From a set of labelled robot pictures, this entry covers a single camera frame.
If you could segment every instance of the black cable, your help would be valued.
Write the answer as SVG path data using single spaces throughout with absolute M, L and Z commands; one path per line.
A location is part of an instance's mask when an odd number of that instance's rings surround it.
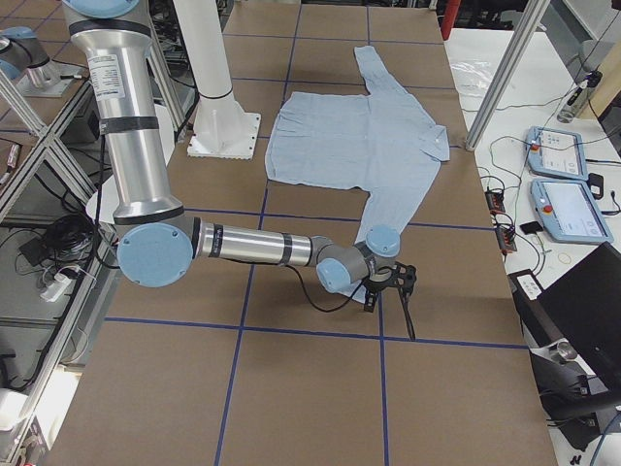
M 616 211 L 602 211 L 603 216 L 618 216 L 621 214 L 621 206 L 616 200 L 616 193 L 614 191 L 610 191 L 610 197 L 612 198 L 612 203 L 616 206 Z
M 101 135 L 101 146 L 99 150 L 99 185 L 97 186 L 97 208 L 95 211 L 95 219 L 93 222 L 93 247 L 92 254 L 93 257 L 97 259 L 97 261 L 106 267 L 107 269 L 118 270 L 120 269 L 117 265 L 112 265 L 106 262 L 99 256 L 99 245 L 100 245 L 100 235 L 99 232 L 99 215 L 101 214 L 101 199 L 103 194 L 104 187 L 104 154 L 106 153 L 106 136 L 104 134 Z
M 600 163 L 603 165 L 621 165 L 621 162 L 616 160 L 595 160 L 594 158 L 585 158 L 586 163 Z
M 291 265 L 285 265 L 285 267 L 287 269 L 291 269 L 293 272 L 295 272 L 295 274 L 298 276 L 298 280 L 300 281 L 300 285 L 302 286 L 302 291 L 304 292 L 304 296 L 307 298 L 307 301 L 309 301 L 309 304 L 311 306 L 313 306 L 315 309 L 317 309 L 318 311 L 322 312 L 322 313 L 333 313 L 334 311 L 338 311 L 342 308 L 344 308 L 347 304 L 349 304 L 349 302 L 353 299 L 353 297 L 355 296 L 355 294 L 358 292 L 358 290 L 361 288 L 362 286 L 362 281 L 360 281 L 360 283 L 358 284 L 358 286 L 356 286 L 356 288 L 353 290 L 353 292 L 347 296 L 347 299 L 344 300 L 344 302 L 342 304 L 340 304 L 339 306 L 335 307 L 335 308 L 329 308 L 329 309 L 325 309 L 325 308 L 321 308 L 319 306 L 317 306 L 311 299 L 311 297 L 309 296 L 309 292 L 307 291 L 307 287 L 304 284 L 304 279 L 302 278 L 302 274 L 300 274 L 300 272 L 298 271 L 298 269 L 296 269 L 295 267 L 291 266 Z
M 19 142 L 14 141 L 13 139 L 7 139 L 7 138 L 1 138 L 0 137 L 0 141 L 6 141 L 7 143 L 17 144 L 17 145 L 21 146 L 21 144 Z
M 537 247 L 531 243 L 529 241 L 528 238 L 526 238 L 525 236 L 520 235 L 517 231 L 515 232 L 515 236 L 517 236 L 518 238 L 521 238 L 522 240 L 524 240 L 526 243 L 528 243 L 531 248 L 533 248 L 533 250 L 535 251 L 535 253 L 537 254 L 537 264 L 535 264 L 535 267 L 532 269 L 533 273 L 535 273 L 535 271 L 539 268 L 540 264 L 541 264 L 541 254 L 539 252 L 539 250 L 537 249 Z
M 358 286 L 356 286 L 356 289 L 354 289 L 353 292 L 349 296 L 347 296 L 347 298 L 344 300 L 344 302 L 342 304 L 340 304 L 339 306 L 337 306 L 335 308 L 324 309 L 324 308 L 321 308 L 320 306 L 317 306 L 314 303 L 314 301 L 312 301 L 312 298 L 309 295 L 309 291 L 307 290 L 307 286 L 304 283 L 304 279 L 302 278 L 302 274 L 298 271 L 298 269 L 296 269 L 292 265 L 288 265 L 288 264 L 278 265 L 278 264 L 273 264 L 271 262 L 252 262 L 252 261 L 239 260 L 239 259 L 225 259 L 225 260 L 228 260 L 229 262 L 236 262 L 238 264 L 271 265 L 273 267 L 274 266 L 276 266 L 276 267 L 286 267 L 287 269 L 291 269 L 293 272 L 295 272 L 295 275 L 298 276 L 298 280 L 300 281 L 300 285 L 302 287 L 302 291 L 304 292 L 304 296 L 307 298 L 307 301 L 309 302 L 309 304 L 311 306 L 313 306 L 315 309 L 317 309 L 318 311 L 322 312 L 322 313 L 333 313 L 335 311 L 339 311 L 340 309 L 344 308 L 353 299 L 353 297 L 356 295 L 356 293 L 362 287 L 362 284 L 363 284 L 363 281 L 360 281 Z
M 52 61 L 54 61 L 54 62 L 56 62 L 56 63 L 60 63 L 60 64 L 62 64 L 62 65 L 78 66 L 78 67 L 80 67 L 80 68 L 83 68 L 84 70 L 87 70 L 87 69 L 88 69 L 88 67 L 87 67 L 87 66 L 80 65 L 80 64 L 78 64 L 78 63 L 72 63 L 72 62 L 70 62 L 70 61 L 62 61 L 62 60 L 59 60 L 59 59 L 57 59 L 57 58 L 55 58 L 55 59 L 54 59 L 54 60 L 52 60 Z
M 34 175 L 35 180 L 37 180 L 37 182 L 39 182 L 39 184 L 41 185 L 41 187 L 47 191 L 49 194 L 51 194 L 53 197 L 55 197 L 56 199 L 58 199 L 60 201 L 60 205 L 67 211 L 72 212 L 72 213 L 77 213 L 80 211 L 80 209 L 78 209 L 77 207 L 71 205 L 70 203 L 66 202 L 66 200 L 58 193 L 54 192 L 53 189 L 51 189 L 46 182 L 43 181 L 43 179 L 35 173 Z
M 29 233 L 34 233 L 35 235 L 39 236 L 39 238 L 41 238 L 43 235 L 35 230 L 33 230 L 32 228 L 21 228 L 18 231 L 14 231 L 13 233 L 10 233 L 9 236 L 7 236 L 4 240 L 2 240 L 2 242 L 0 242 L 0 249 L 2 249 L 2 247 L 4 245 L 7 244 L 7 242 L 13 238 L 16 234 L 18 233 L 22 233 L 22 232 L 29 232 Z
M 90 153 L 88 153 L 88 152 L 87 152 L 86 150 L 84 150 L 84 149 L 73 148 L 73 147 L 71 147 L 71 148 L 70 148 L 70 147 L 67 147 L 67 149 L 68 149 L 68 150 L 75 150 L 75 151 L 77 151 L 77 152 L 81 153 L 84 157 L 89 158 L 89 159 L 90 159 L 90 160 L 92 160 L 93 162 L 99 163 L 99 158 L 97 158 L 97 157 L 95 157 L 95 156 L 91 155 Z M 105 165 L 106 167 L 110 167 L 110 166 L 111 166 L 111 164 L 110 164 L 110 163 L 104 163 L 104 165 Z

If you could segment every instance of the brown cardboard surface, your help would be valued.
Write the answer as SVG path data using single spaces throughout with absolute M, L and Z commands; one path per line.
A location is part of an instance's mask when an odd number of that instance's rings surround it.
M 211 463 L 236 340 L 107 322 L 46 465 Z
M 280 110 L 284 83 L 233 80 L 233 92 L 245 112 L 261 114 L 259 136 L 269 137 Z
M 472 152 L 451 149 L 412 221 L 492 226 Z
M 220 464 L 383 464 L 377 348 L 245 333 Z
M 442 44 L 436 12 L 406 8 L 395 15 L 390 9 L 370 8 L 372 41 L 399 41 Z
M 3 0 L 0 3 L 0 17 L 8 16 L 21 5 L 21 0 Z
M 337 5 L 305 5 L 300 14 L 298 37 L 366 42 L 367 10 Z
M 43 24 L 43 20 L 40 18 L 6 17 L 2 22 L 0 22 L 0 28 L 8 29 L 10 27 L 25 26 L 34 30 L 41 24 Z
M 243 228 L 256 228 L 259 223 L 258 216 L 196 216 Z M 249 265 L 199 257 L 182 280 L 161 288 L 145 288 L 123 278 L 109 316 L 237 325 L 249 271 Z
M 11 13 L 11 16 L 44 18 L 48 17 L 59 8 L 60 2 L 50 2 L 50 0 L 25 0 L 17 10 Z
M 291 55 L 287 97 L 294 90 L 366 93 L 356 85 L 353 55 L 364 37 L 298 38 L 291 53 L 300 9 L 298 37 L 359 35 L 366 14 L 376 40 L 434 43 L 439 36 L 427 12 L 236 4 L 225 44 L 236 98 L 264 114 L 261 135 L 271 130 Z M 339 30 L 348 17 L 352 26 Z M 398 27 L 382 25 L 391 17 Z M 458 144 L 463 120 L 443 47 L 374 45 Z M 68 46 L 61 54 L 74 52 Z M 80 52 L 59 58 L 83 62 Z M 351 244 L 358 222 L 346 220 L 360 218 L 362 190 L 269 182 L 262 212 L 266 145 L 257 142 L 252 161 L 189 158 L 178 145 L 169 165 L 173 191 L 188 208 L 245 213 L 201 213 L 208 221 L 256 227 L 262 217 L 266 230 Z M 414 323 L 419 337 L 444 345 L 383 340 L 379 310 L 366 314 L 359 304 L 320 313 L 290 270 L 200 258 L 171 286 L 121 285 L 109 317 L 173 325 L 105 324 L 49 465 L 378 466 L 385 455 L 397 466 L 554 464 L 528 353 L 498 348 L 522 341 L 471 153 L 451 151 L 414 221 L 427 226 L 406 229 L 400 255 L 418 268 Z M 313 269 L 301 273 L 318 304 L 343 301 L 319 288 Z M 394 290 L 382 304 L 386 338 L 403 337 Z M 218 325 L 232 329 L 209 328 Z
M 65 19 L 49 18 L 37 29 L 37 37 L 40 41 L 69 41 L 69 28 Z
M 371 42 L 388 71 L 404 86 L 455 87 L 444 45 Z
M 293 39 L 225 36 L 232 78 L 280 80 L 287 76 Z
M 556 466 L 526 350 L 385 345 L 390 464 Z
M 293 37 L 299 5 L 236 2 L 225 34 Z
M 251 160 L 189 157 L 177 144 L 168 173 L 171 189 L 186 208 L 260 213 L 265 196 L 265 140 L 258 140 Z
M 68 43 L 54 59 L 75 63 L 77 65 L 86 66 L 86 55 L 72 43 Z
M 353 49 L 365 45 L 354 41 L 298 39 L 293 51 L 290 80 L 362 84 Z
M 303 236 L 327 236 L 340 245 L 356 238 L 358 222 L 319 221 L 267 217 L 263 229 Z M 324 309 L 335 308 L 346 297 L 328 293 L 319 283 L 314 269 L 298 267 L 312 301 Z M 314 309 L 304 296 L 293 271 L 282 267 L 257 267 L 252 279 L 245 323 L 249 326 L 296 330 L 378 335 L 377 314 L 365 313 L 356 302 L 333 313 Z
M 401 240 L 399 261 L 418 278 L 409 303 L 418 338 L 524 344 L 493 232 L 410 226 Z M 395 290 L 383 294 L 383 315 L 386 335 L 408 335 Z

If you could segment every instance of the cable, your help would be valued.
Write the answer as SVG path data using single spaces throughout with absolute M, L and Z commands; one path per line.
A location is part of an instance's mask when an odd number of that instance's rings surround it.
M 608 425 L 605 427 L 604 432 L 602 432 L 602 437 L 600 437 L 600 441 L 598 442 L 598 445 L 595 447 L 595 452 L 593 453 L 593 457 L 591 458 L 591 462 L 589 463 L 589 466 L 595 466 L 595 461 L 598 458 L 598 455 L 600 454 L 600 450 L 602 449 L 602 444 L 604 443 L 606 436 L 610 433 L 614 424 L 619 421 L 621 421 L 621 413 L 617 413 L 617 415 L 612 418 L 612 421 L 609 422 Z
M 523 104 L 523 105 L 507 105 L 506 107 L 499 107 L 496 110 L 496 112 L 504 112 L 505 110 L 508 109 L 523 109 L 526 107 L 547 107 L 548 105 L 550 105 L 551 103 L 554 103 L 558 100 L 564 99 L 565 97 L 567 97 L 567 95 L 570 93 L 566 92 L 565 95 L 562 95 L 561 97 L 557 97 L 556 99 L 552 99 L 552 100 L 548 100 L 547 102 L 545 102 L 544 104 Z M 467 112 L 467 113 L 475 113 L 478 112 L 478 109 L 462 109 L 462 112 Z
M 87 67 L 87 66 L 80 65 L 80 64 L 78 64 L 78 63 L 72 63 L 72 62 L 70 62 L 70 61 L 62 61 L 62 60 L 59 60 L 59 59 L 57 59 L 57 58 L 55 58 L 55 59 L 54 59 L 54 60 L 52 60 L 52 61 L 53 61 L 53 62 L 55 62 L 55 63 L 60 63 L 60 64 L 62 64 L 62 65 L 78 66 L 79 68 L 83 68 L 84 70 L 87 70 L 87 69 L 88 69 L 88 67 Z
M 353 290 L 353 292 L 347 296 L 347 299 L 344 300 L 344 302 L 342 304 L 340 304 L 339 306 L 335 307 L 335 308 L 321 308 L 319 306 L 317 306 L 311 299 L 311 297 L 309 296 L 309 292 L 307 291 L 307 287 L 304 284 L 304 279 L 302 278 L 302 274 L 300 274 L 300 272 L 298 271 L 298 269 L 296 269 L 295 267 L 291 266 L 291 265 L 285 265 L 285 267 L 287 269 L 291 269 L 293 272 L 295 272 L 295 275 L 298 276 L 298 280 L 300 281 L 300 285 L 302 286 L 302 291 L 304 292 L 304 296 L 307 298 L 307 301 L 309 301 L 309 304 L 311 306 L 313 306 L 315 309 L 317 309 L 318 311 L 322 312 L 322 313 L 333 313 L 334 311 L 338 311 L 342 308 L 344 308 L 347 304 L 349 304 L 349 302 L 353 299 L 353 297 L 355 296 L 355 294 L 358 292 L 358 290 L 362 287 L 362 282 L 360 281 L 360 283 L 358 284 L 358 286 L 356 286 L 356 288 Z
M 35 180 L 37 180 L 37 182 L 39 182 L 39 184 L 45 191 L 47 191 L 49 194 L 51 194 L 53 197 L 55 197 L 56 199 L 60 201 L 60 205 L 66 211 L 69 211 L 72 213 L 77 213 L 80 211 L 80 209 L 78 209 L 76 206 L 73 206 L 70 203 L 68 203 L 63 196 L 61 196 L 60 194 L 56 193 L 53 189 L 51 189 L 38 174 L 35 173 L 34 178 Z
M 103 195 L 103 186 L 104 186 L 104 154 L 106 153 L 106 136 L 104 134 L 101 135 L 101 146 L 99 149 L 99 183 L 97 186 L 97 208 L 95 211 L 95 219 L 93 222 L 93 247 L 92 247 L 92 255 L 97 259 L 97 261 L 111 270 L 120 269 L 117 265 L 112 265 L 106 262 L 99 256 L 99 240 L 101 239 L 101 233 L 99 232 L 99 215 L 101 214 L 101 199 Z
M 18 146 L 21 146 L 21 144 L 19 142 L 14 141 L 13 139 L 7 139 L 7 138 L 1 138 L 0 137 L 0 141 L 6 141 L 7 143 L 17 144 Z
M 522 240 L 524 240 L 526 243 L 528 243 L 528 244 L 531 246 L 531 248 L 533 248 L 533 250 L 535 251 L 535 253 L 537 254 L 537 264 L 535 264 L 535 267 L 533 267 L 533 269 L 532 269 L 532 270 L 533 270 L 533 272 L 535 272 L 535 271 L 539 268 L 539 266 L 540 266 L 540 264 L 541 264 L 541 254 L 540 254 L 539 250 L 537 249 L 537 247 L 536 247 L 533 243 L 531 243 L 531 242 L 529 241 L 529 239 L 528 239 L 528 238 L 526 238 L 525 236 L 520 235 L 517 231 L 515 232 L 515 236 L 517 236 L 518 238 L 521 238 L 521 239 L 522 239 Z
M 616 200 L 616 193 L 614 191 L 610 191 L 610 197 L 612 198 L 612 203 L 616 206 L 617 210 L 616 211 L 602 211 L 602 215 L 603 216 L 618 216 L 619 214 L 621 214 L 621 206 L 619 206 L 619 203 Z
M 74 147 L 67 147 L 68 150 L 75 150 L 79 153 L 81 153 L 84 157 L 89 158 L 90 160 L 92 160 L 93 162 L 99 163 L 99 158 L 91 155 L 90 153 L 88 153 L 86 150 L 84 149 L 80 149 L 80 148 L 74 148 Z M 106 167 L 110 167 L 112 166 L 110 163 L 106 163 L 104 162 L 104 166 Z
M 616 160 L 595 160 L 594 158 L 586 158 L 586 163 L 601 163 L 603 165 L 621 165 L 621 162 Z
M 6 245 L 6 244 L 7 244 L 7 242 L 8 242 L 11 238 L 13 238 L 13 237 L 14 237 L 17 233 L 22 233 L 22 232 L 26 232 L 26 231 L 27 231 L 27 232 L 29 232 L 29 233 L 34 233 L 35 235 L 39 236 L 39 238 L 41 238 L 41 237 L 42 237 L 41 233 L 39 233 L 39 232 L 37 232 L 37 231 L 33 230 L 32 228 L 22 228 L 22 229 L 20 229 L 20 230 L 18 230 L 18 231 L 14 231 L 13 233 L 9 234 L 9 236 L 7 236 L 4 240 L 2 240 L 2 242 L 0 243 L 0 249 L 2 249 L 2 247 L 3 247 L 4 245 Z
M 340 304 L 339 306 L 335 307 L 335 308 L 329 308 L 329 309 L 325 309 L 325 308 L 321 308 L 320 306 L 317 306 L 314 301 L 312 301 L 311 296 L 309 295 L 309 291 L 307 290 L 307 286 L 304 283 L 304 279 L 302 278 L 302 274 L 300 274 L 300 272 L 298 271 L 298 269 L 296 269 L 295 267 L 293 267 L 292 265 L 288 265 L 288 264 L 284 264 L 284 265 L 278 265 L 278 264 L 273 264 L 271 262 L 252 262 L 252 261 L 246 261 L 246 260 L 239 260 L 239 259 L 225 259 L 228 260 L 230 262 L 236 262 L 238 264 L 248 264 L 248 265 L 271 265 L 271 266 L 276 266 L 276 267 L 286 267 L 287 269 L 292 270 L 293 272 L 295 272 L 295 275 L 298 276 L 298 280 L 300 281 L 300 286 L 302 287 L 302 291 L 304 292 L 304 296 L 307 298 L 307 301 L 309 302 L 309 304 L 311 306 L 313 306 L 315 309 L 317 309 L 318 311 L 322 312 L 322 313 L 333 313 L 335 311 L 338 311 L 342 308 L 344 308 L 347 304 L 349 304 L 349 302 L 353 299 L 353 297 L 355 296 L 355 294 L 358 292 L 358 290 L 362 287 L 362 280 L 360 281 L 360 283 L 356 286 L 356 288 L 353 290 L 353 292 L 347 296 L 347 298 L 344 300 L 344 302 L 342 304 Z

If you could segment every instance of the sticker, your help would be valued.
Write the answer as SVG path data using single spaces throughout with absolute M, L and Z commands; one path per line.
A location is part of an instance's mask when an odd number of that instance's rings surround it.
M 539 285 L 535 282 L 533 276 L 522 275 L 517 278 L 517 281 L 520 283 L 522 289 L 531 301 L 535 301 L 541 294 L 541 288 L 539 288 Z
M 123 79 L 120 75 L 116 55 L 101 55 L 88 58 L 90 80 L 95 90 L 97 102 L 125 97 Z

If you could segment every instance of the blue tape line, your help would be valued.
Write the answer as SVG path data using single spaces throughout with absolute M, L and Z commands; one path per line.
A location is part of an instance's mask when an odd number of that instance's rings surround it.
M 237 373 L 237 363 L 240 357 L 240 348 L 242 347 L 242 337 L 244 335 L 244 322 L 245 314 L 248 309 L 248 301 L 250 299 L 250 290 L 252 289 L 252 278 L 254 277 L 254 265 L 250 266 L 250 273 L 248 274 L 248 285 L 245 288 L 244 296 L 244 308 L 242 309 L 242 318 L 240 319 L 240 326 L 237 334 L 237 342 L 235 343 L 235 352 L 233 354 L 233 363 L 231 364 L 231 375 L 229 377 L 229 384 L 226 389 L 226 400 L 224 402 L 224 410 L 222 411 L 222 421 L 220 422 L 220 432 L 217 439 L 217 448 L 215 450 L 215 458 L 213 465 L 218 466 L 220 464 L 220 456 L 222 455 L 222 445 L 224 444 L 224 432 L 226 430 L 226 421 L 229 416 L 229 408 L 231 406 L 231 397 L 233 395 L 233 385 L 235 383 L 235 375 Z
M 370 27 L 369 22 L 369 13 L 367 12 L 367 27 Z M 415 46 L 443 46 L 443 43 L 440 42 L 423 42 L 423 41 L 392 41 L 392 40 L 381 40 L 381 39 L 371 39 L 371 33 L 368 31 L 367 39 L 351 39 L 351 38 L 339 38 L 339 37 L 307 37 L 307 36 L 298 36 L 297 28 L 295 36 L 277 36 L 277 35 L 269 35 L 269 34 L 244 34 L 244 33 L 223 33 L 225 37 L 262 37 L 266 39 L 303 39 L 307 41 L 339 41 L 339 42 L 366 42 L 368 45 L 371 42 L 376 43 L 384 43 L 384 44 L 409 44 Z
M 224 330 L 239 330 L 239 325 L 230 325 L 225 323 L 206 323 L 206 322 L 188 322 L 184 320 L 161 320 L 153 318 L 137 318 L 137 317 L 106 317 L 106 322 L 124 322 L 124 323 L 144 323 L 150 325 L 171 325 L 178 327 L 203 327 L 216 328 Z
M 300 17 L 302 17 L 302 7 L 300 4 L 300 8 L 298 9 L 298 18 L 295 21 L 295 31 L 293 32 L 293 42 L 291 43 L 291 53 L 289 53 L 289 63 L 287 64 L 287 75 L 284 81 L 284 88 L 282 90 L 282 101 L 281 106 L 284 105 L 284 101 L 287 97 L 287 88 L 289 87 L 289 78 L 291 77 L 291 64 L 293 63 L 293 53 L 295 52 L 295 43 L 296 38 L 298 36 L 298 28 L 300 27 Z
M 13 13 L 15 13 L 17 10 L 19 10 L 23 6 L 24 3 L 26 3 L 26 0 L 21 0 L 21 2 L 19 2 L 19 4 L 9 12 L 7 17 L 13 17 Z
M 527 350 L 526 345 L 515 345 L 511 343 L 484 343 L 484 342 L 462 342 L 458 340 L 433 340 L 417 338 L 415 342 L 407 337 L 384 337 L 387 342 L 404 342 L 422 345 L 444 345 L 449 347 L 475 347 L 475 348 L 494 348 L 497 350 Z
M 264 203 L 261 213 L 256 212 L 243 212 L 243 211 L 227 211 L 220 209 L 198 209 L 193 207 L 186 207 L 189 212 L 202 212 L 208 214 L 230 214 L 239 216 L 259 216 L 267 218 L 297 218 L 301 220 L 323 220 L 323 221 L 343 221 L 343 222 L 357 222 L 360 218 L 346 218 L 338 216 L 295 216 L 293 214 L 271 214 L 265 212 L 266 204 Z M 423 228 L 444 228 L 449 230 L 474 230 L 474 231 L 494 231 L 492 226 L 473 226 L 473 225 L 450 225 L 442 223 L 425 223 L 421 221 L 411 221 L 408 226 L 420 226 Z
M 246 289 L 247 297 L 249 298 L 249 288 Z M 224 323 L 206 323 L 206 322 L 189 322 L 182 320 L 162 320 L 154 318 L 136 318 L 136 317 L 105 317 L 106 322 L 124 322 L 124 323 L 139 323 L 146 325 L 171 325 L 179 327 L 203 327 L 223 330 L 244 330 L 250 332 L 263 332 L 263 333 L 278 333 L 278 334 L 294 334 L 294 335 L 309 335 L 315 337 L 332 337 L 332 338 L 349 338 L 358 340 L 380 340 L 378 335 L 365 335 L 360 333 L 340 333 L 340 332 L 324 332 L 315 330 L 300 330 L 290 328 L 274 328 L 274 327 L 259 327 L 259 326 L 245 326 L 245 325 L 231 325 Z M 421 345 L 446 345 L 456 347 L 477 347 L 477 348 L 495 348 L 501 350 L 527 350 L 525 345 L 516 345 L 508 343 L 484 343 L 484 342 L 463 342 L 459 340 L 435 340 L 418 338 L 415 342 L 411 342 L 407 337 L 390 337 L 384 336 L 383 339 L 387 342 L 403 342 Z
M 270 328 L 256 326 L 245 326 L 244 330 L 261 333 L 278 333 L 284 335 L 306 335 L 310 337 L 348 338 L 354 340 L 379 340 L 379 337 L 377 335 L 365 335 L 361 333 L 322 332 L 318 330 L 296 330 L 293 328 Z
M 388 443 L 388 393 L 386 390 L 386 347 L 384 344 L 384 309 L 382 295 L 377 300 L 379 319 L 379 367 L 381 377 L 381 416 L 383 420 L 384 466 L 390 466 L 390 445 Z

